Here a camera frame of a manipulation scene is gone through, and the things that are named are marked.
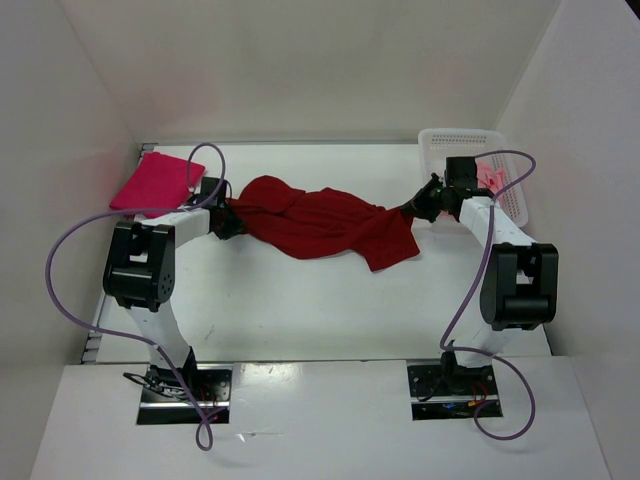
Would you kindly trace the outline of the magenta t shirt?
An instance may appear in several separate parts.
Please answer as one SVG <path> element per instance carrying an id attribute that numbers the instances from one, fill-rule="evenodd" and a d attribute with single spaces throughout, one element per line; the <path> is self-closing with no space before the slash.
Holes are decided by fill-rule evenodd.
<path id="1" fill-rule="evenodd" d="M 115 195 L 109 208 L 116 211 L 147 208 L 142 215 L 153 219 L 180 207 L 189 197 L 206 168 L 158 152 L 145 153 L 137 169 Z"/>

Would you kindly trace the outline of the dark red t shirt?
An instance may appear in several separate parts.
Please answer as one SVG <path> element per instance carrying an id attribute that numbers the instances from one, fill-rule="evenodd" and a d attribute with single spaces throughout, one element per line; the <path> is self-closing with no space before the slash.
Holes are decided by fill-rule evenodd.
<path id="1" fill-rule="evenodd" d="M 305 191 L 261 176 L 231 208 L 247 234 L 299 260 L 353 251 L 377 272 L 420 253 L 411 215 L 332 188 Z"/>

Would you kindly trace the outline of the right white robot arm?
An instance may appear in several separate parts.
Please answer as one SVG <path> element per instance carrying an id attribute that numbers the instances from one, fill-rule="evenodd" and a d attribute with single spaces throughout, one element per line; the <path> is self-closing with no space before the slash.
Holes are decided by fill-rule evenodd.
<path id="1" fill-rule="evenodd" d="M 497 191 L 478 186 L 475 156 L 448 157 L 442 175 L 428 183 L 403 207 L 420 219 L 435 222 L 441 213 L 452 216 L 483 247 L 478 271 L 461 305 L 440 340 L 439 382 L 460 393 L 474 372 L 491 365 L 506 345 L 550 323 L 557 309 L 559 252 L 525 234 L 499 205 L 501 197 L 530 176 L 536 160 L 524 152 L 528 170 Z"/>

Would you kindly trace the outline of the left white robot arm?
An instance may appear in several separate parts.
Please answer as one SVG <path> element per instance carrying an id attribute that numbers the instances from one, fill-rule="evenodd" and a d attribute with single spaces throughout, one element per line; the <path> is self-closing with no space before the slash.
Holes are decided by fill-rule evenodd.
<path id="1" fill-rule="evenodd" d="M 194 396 L 200 376 L 193 348 L 180 332 L 170 298 L 176 286 L 176 251 L 211 233 L 220 240 L 239 234 L 243 221 L 232 211 L 226 180 L 205 177 L 200 191 L 176 212 L 116 224 L 103 275 L 105 293 L 150 340 L 150 366 L 141 384 L 164 397 Z"/>

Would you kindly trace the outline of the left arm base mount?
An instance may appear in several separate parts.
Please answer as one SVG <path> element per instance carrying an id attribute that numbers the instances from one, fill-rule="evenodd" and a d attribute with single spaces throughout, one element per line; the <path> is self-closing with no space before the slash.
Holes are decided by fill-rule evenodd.
<path id="1" fill-rule="evenodd" d="M 125 372 L 123 377 L 141 387 L 136 423 L 143 426 L 198 424 L 200 416 L 178 381 L 162 379 L 148 368 L 144 374 Z M 230 416 L 232 366 L 197 365 L 190 389 L 199 407 L 213 424 L 227 424 Z"/>

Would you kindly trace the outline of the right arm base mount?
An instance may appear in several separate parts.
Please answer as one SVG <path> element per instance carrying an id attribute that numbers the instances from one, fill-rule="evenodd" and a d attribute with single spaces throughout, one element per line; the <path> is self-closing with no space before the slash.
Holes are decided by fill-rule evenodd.
<path id="1" fill-rule="evenodd" d="M 439 360 L 408 362 L 407 377 L 413 421 L 503 416 L 493 368 L 458 368 L 446 373 Z"/>

